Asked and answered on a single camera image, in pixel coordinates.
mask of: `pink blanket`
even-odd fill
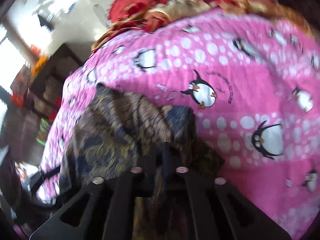
[[[67,78],[42,168],[60,164],[98,82],[187,105],[199,136],[226,163],[220,171],[298,239],[319,211],[320,47],[288,22],[214,9],[153,34],[132,30]],[[58,177],[43,197],[56,194]]]

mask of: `penguin's orange beak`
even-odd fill
[[[200,87],[198,87],[197,85],[194,85],[192,90],[198,92],[198,89],[199,89],[199,88],[200,88]]]

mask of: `metal screw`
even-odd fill
[[[177,173],[186,173],[186,172],[188,172],[188,168],[184,167],[184,166],[178,167],[178,168],[176,168],[176,172]]]
[[[138,167],[138,166],[135,166],[135,167],[132,167],[130,171],[132,173],[141,173],[142,172],[142,168]]]
[[[225,178],[223,178],[223,177],[219,177],[219,178],[216,178],[214,180],[214,182],[217,185],[223,185],[223,184],[225,184],[227,182],[227,180]]]
[[[104,182],[104,178],[103,177],[95,177],[93,180],[92,180],[92,183],[94,184],[102,184]]]

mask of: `dark patterned cloth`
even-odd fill
[[[139,155],[148,155],[151,145],[165,142],[180,153],[185,166],[201,174],[214,177],[224,163],[212,148],[196,137],[191,108],[157,107],[138,93],[121,93],[98,84],[94,99],[68,142],[61,163],[60,191],[85,186],[96,176],[119,177],[135,165]],[[150,201],[154,208],[159,206],[157,200],[162,188],[160,170],[156,196]],[[137,201],[136,206],[143,208],[142,202]],[[141,216],[135,213],[135,227],[137,217]]]

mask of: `penguin print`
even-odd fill
[[[292,95],[297,100],[299,107],[305,112],[309,112],[313,108],[313,100],[311,100],[311,94],[307,91],[301,90],[296,87]]]
[[[146,71],[145,69],[156,67],[156,50],[147,49],[140,51],[134,59],[134,64],[144,72]]]
[[[311,57],[311,65],[313,68],[315,68],[317,70],[319,69],[319,67],[320,67],[319,55],[313,55]]]
[[[290,42],[293,46],[297,47],[301,50],[301,53],[303,53],[303,47],[301,46],[300,42],[298,41],[297,36],[290,35]]]
[[[263,127],[263,121],[253,133],[251,142],[253,147],[264,157],[274,160],[272,156],[282,155],[282,125],[274,124]]]
[[[88,83],[95,83],[97,80],[97,76],[96,76],[96,69],[92,69],[88,75],[87,75],[87,82]]]
[[[318,183],[318,172],[315,169],[309,171],[309,173],[305,176],[305,182],[302,186],[307,187],[310,192],[314,192],[317,188]]]
[[[240,51],[243,51],[247,56],[260,58],[259,52],[247,41],[238,38],[233,41],[233,45]]]
[[[270,32],[269,32],[269,36],[273,37],[282,46],[287,45],[287,40],[283,37],[283,35],[280,32],[271,29]]]
[[[185,95],[191,95],[192,99],[198,104],[198,109],[213,106],[218,98],[216,92],[208,82],[201,79],[196,70],[194,72],[197,76],[196,79],[191,81],[188,90],[180,92]]]
[[[119,46],[118,48],[116,48],[113,52],[112,52],[112,54],[113,55],[118,55],[118,54],[120,54],[122,51],[124,51],[124,46]]]
[[[201,29],[197,26],[191,26],[190,24],[188,24],[186,27],[184,27],[182,29],[184,32],[186,33],[198,33],[201,31]]]

